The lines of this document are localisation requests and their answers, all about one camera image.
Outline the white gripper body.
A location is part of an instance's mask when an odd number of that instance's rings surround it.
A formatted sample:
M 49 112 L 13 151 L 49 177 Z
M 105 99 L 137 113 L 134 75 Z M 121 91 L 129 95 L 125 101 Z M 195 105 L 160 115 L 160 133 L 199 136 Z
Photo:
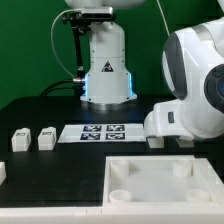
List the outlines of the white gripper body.
M 155 104 L 144 120 L 145 136 L 157 138 L 178 136 L 180 139 L 193 139 L 194 136 L 181 122 L 180 107 L 181 102 Z

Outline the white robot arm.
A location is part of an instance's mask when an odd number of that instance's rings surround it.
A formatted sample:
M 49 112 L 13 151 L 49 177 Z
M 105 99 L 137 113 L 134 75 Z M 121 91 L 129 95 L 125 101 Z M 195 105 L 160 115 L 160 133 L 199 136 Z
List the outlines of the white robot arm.
M 115 9 L 146 0 L 65 0 L 75 11 L 71 22 L 90 33 L 90 70 L 83 105 L 101 110 L 137 98 L 125 67 L 124 31 L 113 22 Z M 145 137 L 161 140 L 215 138 L 224 134 L 224 18 L 173 32 L 162 52 L 162 72 L 175 96 L 157 103 L 144 121 Z

